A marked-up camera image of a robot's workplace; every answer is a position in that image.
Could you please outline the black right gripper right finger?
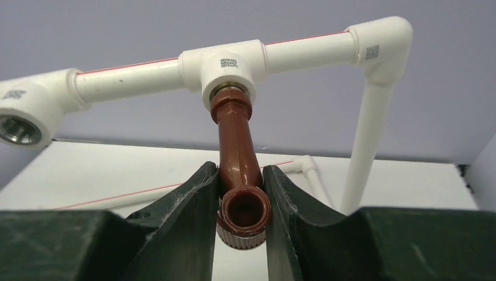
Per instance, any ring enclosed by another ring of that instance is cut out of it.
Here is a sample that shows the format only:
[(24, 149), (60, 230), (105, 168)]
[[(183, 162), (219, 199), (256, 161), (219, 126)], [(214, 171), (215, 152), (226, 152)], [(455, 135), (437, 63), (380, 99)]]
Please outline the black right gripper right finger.
[(263, 169), (272, 206), (270, 280), (494, 280), (495, 213), (362, 207), (344, 215), (277, 166)]

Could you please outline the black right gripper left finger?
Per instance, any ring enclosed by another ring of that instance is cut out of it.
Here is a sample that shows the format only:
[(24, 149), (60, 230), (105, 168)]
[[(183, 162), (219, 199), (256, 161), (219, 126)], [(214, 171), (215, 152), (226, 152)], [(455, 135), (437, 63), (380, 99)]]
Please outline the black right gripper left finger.
[(219, 172), (126, 218), (105, 210), (2, 211), (2, 280), (211, 280)]

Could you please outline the white pipe frame with tees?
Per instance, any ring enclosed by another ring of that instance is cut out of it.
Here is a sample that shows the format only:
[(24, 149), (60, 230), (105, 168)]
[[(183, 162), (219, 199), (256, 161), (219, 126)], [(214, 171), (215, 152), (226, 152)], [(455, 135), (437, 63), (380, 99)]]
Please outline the white pipe frame with tees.
[(94, 103), (183, 88), (200, 92), (209, 108), (223, 86), (240, 87), (250, 101), (256, 84), (290, 71), (350, 63), (366, 83), (341, 210), (363, 197), (384, 128), (394, 84), (404, 73), (412, 25), (391, 16), (329, 35), (264, 44), (259, 40), (186, 50), (177, 58), (94, 71), (67, 68), (1, 82), (1, 141), (33, 149), (50, 144), (66, 114)]

